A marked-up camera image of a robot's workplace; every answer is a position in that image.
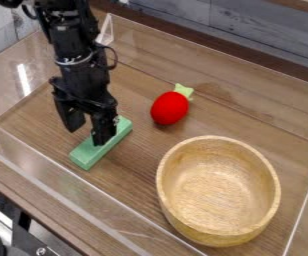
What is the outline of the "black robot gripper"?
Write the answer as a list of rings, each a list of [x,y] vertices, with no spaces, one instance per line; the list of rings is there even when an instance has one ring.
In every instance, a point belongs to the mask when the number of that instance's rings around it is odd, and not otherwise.
[[[95,146],[104,145],[116,134],[117,102],[108,91],[109,71],[104,58],[56,59],[60,75],[49,79],[56,111],[65,129],[75,132],[91,115]]]

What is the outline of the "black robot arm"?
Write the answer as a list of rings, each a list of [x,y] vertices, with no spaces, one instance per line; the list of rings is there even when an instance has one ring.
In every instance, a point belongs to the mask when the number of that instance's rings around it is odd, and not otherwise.
[[[88,0],[0,0],[0,6],[21,9],[39,22],[60,70],[48,80],[60,120],[71,132],[89,123],[92,144],[104,145],[116,135],[117,102],[108,92],[116,65],[107,62],[112,48],[96,42],[100,30]]]

